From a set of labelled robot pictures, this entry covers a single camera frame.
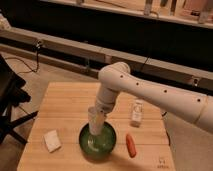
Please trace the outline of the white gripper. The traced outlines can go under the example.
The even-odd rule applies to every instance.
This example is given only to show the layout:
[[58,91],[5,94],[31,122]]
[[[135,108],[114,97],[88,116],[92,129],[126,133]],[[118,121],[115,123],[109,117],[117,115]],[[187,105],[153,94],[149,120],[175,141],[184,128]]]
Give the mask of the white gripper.
[[109,102],[104,102],[103,100],[97,98],[95,100],[95,109],[98,113],[108,114],[113,111],[114,104]]

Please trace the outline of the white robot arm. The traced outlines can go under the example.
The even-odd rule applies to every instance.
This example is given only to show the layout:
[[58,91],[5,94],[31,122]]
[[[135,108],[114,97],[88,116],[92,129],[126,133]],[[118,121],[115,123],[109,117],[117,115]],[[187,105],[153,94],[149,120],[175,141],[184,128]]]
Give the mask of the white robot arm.
[[134,95],[213,134],[213,96],[136,78],[125,62],[103,67],[95,108],[111,113],[120,92]]

